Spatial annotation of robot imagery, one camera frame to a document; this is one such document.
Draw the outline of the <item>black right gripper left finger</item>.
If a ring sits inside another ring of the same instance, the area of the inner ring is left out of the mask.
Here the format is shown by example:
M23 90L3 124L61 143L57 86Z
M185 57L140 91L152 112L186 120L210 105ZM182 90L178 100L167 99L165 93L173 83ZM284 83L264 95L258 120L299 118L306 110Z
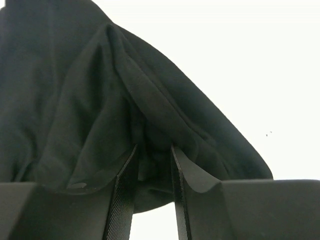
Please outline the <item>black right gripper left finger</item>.
M125 163L115 177L109 210L103 234L104 240L128 240L135 208L138 181L138 146L135 145L125 158Z

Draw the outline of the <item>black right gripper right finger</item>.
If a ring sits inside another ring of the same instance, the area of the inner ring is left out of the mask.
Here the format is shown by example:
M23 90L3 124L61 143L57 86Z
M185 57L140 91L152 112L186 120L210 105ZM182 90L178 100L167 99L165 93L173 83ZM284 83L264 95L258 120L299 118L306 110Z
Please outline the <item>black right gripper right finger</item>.
M171 147L171 178L178 238L223 238L222 182L192 162L181 149Z

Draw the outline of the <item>black tank top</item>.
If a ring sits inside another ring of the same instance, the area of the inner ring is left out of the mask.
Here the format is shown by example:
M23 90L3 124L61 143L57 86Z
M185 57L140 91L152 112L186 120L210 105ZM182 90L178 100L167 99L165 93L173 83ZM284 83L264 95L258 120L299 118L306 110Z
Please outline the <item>black tank top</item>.
M63 190L116 173L137 145L134 211L174 200L171 146L220 180L271 179L252 145L156 48L90 0L0 11L0 180Z

